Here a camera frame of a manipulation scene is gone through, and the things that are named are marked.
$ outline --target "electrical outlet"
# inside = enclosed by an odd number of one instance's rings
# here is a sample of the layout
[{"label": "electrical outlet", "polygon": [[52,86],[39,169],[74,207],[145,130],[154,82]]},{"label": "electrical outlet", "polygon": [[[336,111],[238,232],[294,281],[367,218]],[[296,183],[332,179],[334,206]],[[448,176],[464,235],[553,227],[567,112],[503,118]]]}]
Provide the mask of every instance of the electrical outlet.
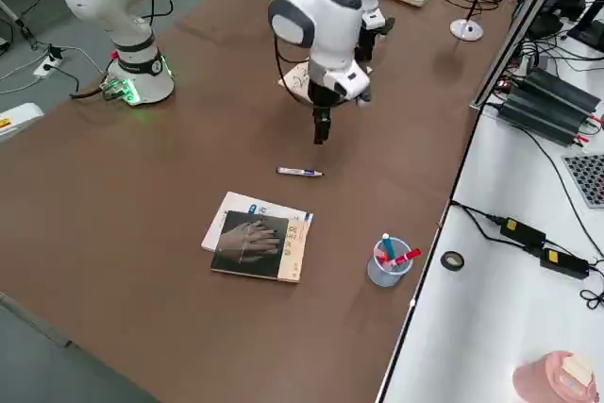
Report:
[{"label": "electrical outlet", "polygon": [[[55,68],[59,67],[62,62],[63,59],[54,59],[51,56],[46,56],[46,59],[44,59],[40,66],[36,68],[36,71],[34,71],[34,76],[46,79],[55,72]],[[49,65],[51,68],[49,70],[44,70],[45,65]]]}]

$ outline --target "table surface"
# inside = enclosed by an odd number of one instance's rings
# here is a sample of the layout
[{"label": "table surface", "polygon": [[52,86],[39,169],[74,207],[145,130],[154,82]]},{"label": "table surface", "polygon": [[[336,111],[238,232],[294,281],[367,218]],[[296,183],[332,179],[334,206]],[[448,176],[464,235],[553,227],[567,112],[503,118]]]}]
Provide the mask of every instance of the table surface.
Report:
[{"label": "table surface", "polygon": [[[424,259],[390,290],[366,261],[384,231],[429,249],[513,8],[470,43],[443,0],[381,0],[372,105],[335,110],[318,147],[276,84],[269,1],[206,0],[163,34],[165,102],[66,103],[0,147],[0,289],[166,403],[375,398]],[[315,213],[300,284],[210,271],[227,191]]]},{"label": "table surface", "polygon": [[[571,38],[559,43],[578,55],[602,57]],[[604,96],[601,72],[576,72],[563,61],[557,62],[563,80]],[[549,63],[548,70],[556,74],[553,62]],[[601,61],[571,61],[571,65],[579,70],[604,67]],[[500,102],[494,96],[491,101]],[[597,112],[598,116],[604,113],[602,103]],[[583,223],[602,248],[604,210],[587,208],[562,163],[562,156],[581,151],[537,140],[554,159]],[[582,153],[604,153],[604,134],[591,138]],[[551,164],[525,133],[496,120],[492,108],[485,108],[480,117],[454,199],[485,212],[517,218],[589,262],[598,258]],[[487,234],[498,237],[497,227],[480,217],[478,220]],[[440,264],[447,250],[458,251],[465,258],[457,273]],[[559,349],[588,358],[601,392],[604,310],[588,310],[579,297],[583,289],[602,292],[601,276],[592,273],[579,281],[548,271],[523,251],[484,240],[457,208],[449,209],[432,257],[402,348],[396,354],[386,403],[403,399],[425,403],[521,402],[512,385],[514,369]]]}]

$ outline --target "pen cup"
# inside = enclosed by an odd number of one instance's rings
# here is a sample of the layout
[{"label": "pen cup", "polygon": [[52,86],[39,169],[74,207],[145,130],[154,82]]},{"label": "pen cup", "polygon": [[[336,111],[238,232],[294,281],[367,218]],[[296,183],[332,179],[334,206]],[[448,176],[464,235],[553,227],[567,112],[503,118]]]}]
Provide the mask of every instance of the pen cup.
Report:
[{"label": "pen cup", "polygon": [[[411,252],[411,248],[403,241],[398,238],[390,238],[393,244],[394,255],[400,257],[401,255],[405,255],[408,252]],[[374,251],[371,254],[371,259],[367,263],[367,276],[371,278],[371,280],[380,287],[392,287],[407,274],[412,265],[413,260],[407,260],[401,264],[397,264],[397,266],[392,269],[390,266],[384,267],[378,261],[378,257],[383,257],[386,254],[385,248],[380,247],[382,245],[382,241],[378,241],[376,246],[374,247]]]}]

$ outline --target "whiteboard marker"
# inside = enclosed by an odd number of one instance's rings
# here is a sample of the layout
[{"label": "whiteboard marker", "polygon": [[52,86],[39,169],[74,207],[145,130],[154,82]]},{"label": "whiteboard marker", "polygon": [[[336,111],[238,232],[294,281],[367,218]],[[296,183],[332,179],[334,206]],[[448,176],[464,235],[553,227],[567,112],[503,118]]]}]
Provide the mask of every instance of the whiteboard marker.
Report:
[{"label": "whiteboard marker", "polygon": [[297,175],[297,176],[323,176],[321,172],[316,170],[302,170],[302,169],[288,169],[287,167],[277,167],[277,173],[283,175]]}]

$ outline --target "hand image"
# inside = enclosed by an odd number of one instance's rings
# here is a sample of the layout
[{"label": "hand image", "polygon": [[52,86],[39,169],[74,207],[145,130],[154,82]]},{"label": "hand image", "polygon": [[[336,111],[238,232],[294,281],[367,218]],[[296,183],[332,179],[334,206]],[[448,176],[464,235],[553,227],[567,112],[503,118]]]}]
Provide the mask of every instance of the hand image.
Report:
[{"label": "hand image", "polygon": [[277,254],[278,244],[274,230],[267,229],[261,221],[247,222],[220,235],[216,254],[223,259],[253,263]]}]

